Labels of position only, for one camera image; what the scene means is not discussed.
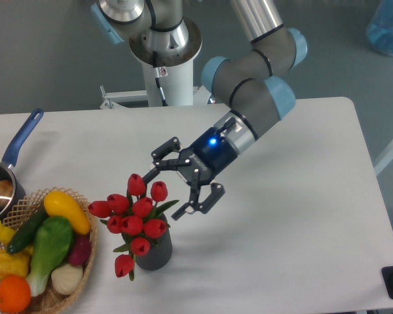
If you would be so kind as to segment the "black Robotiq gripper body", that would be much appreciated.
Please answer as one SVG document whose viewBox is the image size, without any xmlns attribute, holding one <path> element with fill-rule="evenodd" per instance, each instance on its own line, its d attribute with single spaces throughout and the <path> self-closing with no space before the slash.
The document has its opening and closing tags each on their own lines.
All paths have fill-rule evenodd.
<svg viewBox="0 0 393 314">
<path fill-rule="evenodd" d="M 179 159 L 190 161 L 189 166 L 177 169 L 188 185 L 191 184 L 196 169 L 199 173 L 198 184 L 209 185 L 216 175 L 237 158 L 232 145 L 216 131 L 215 128 L 209 128 L 179 153 Z"/>
</svg>

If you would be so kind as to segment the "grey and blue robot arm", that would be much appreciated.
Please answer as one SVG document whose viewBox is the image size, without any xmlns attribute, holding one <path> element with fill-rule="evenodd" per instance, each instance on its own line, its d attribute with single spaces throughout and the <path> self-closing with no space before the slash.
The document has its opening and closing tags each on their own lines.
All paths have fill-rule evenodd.
<svg viewBox="0 0 393 314">
<path fill-rule="evenodd" d="M 174 219 L 207 213 L 224 193 L 215 177 L 295 106 L 281 76 L 307 55 L 304 36 L 283 24 L 273 1 L 233 1 L 232 6 L 252 48 L 236 61 L 214 57 L 201 73 L 203 87 L 229 112 L 186 148 L 177 138 L 165 142 L 151 154 L 151 171 L 128 182 L 128 196 L 142 198 L 160 172 L 177 172 L 190 194 Z M 150 106 L 193 103 L 193 60 L 202 38 L 183 15 L 181 1 L 96 1 L 91 11 L 109 40 L 127 42 L 140 61 Z"/>
</svg>

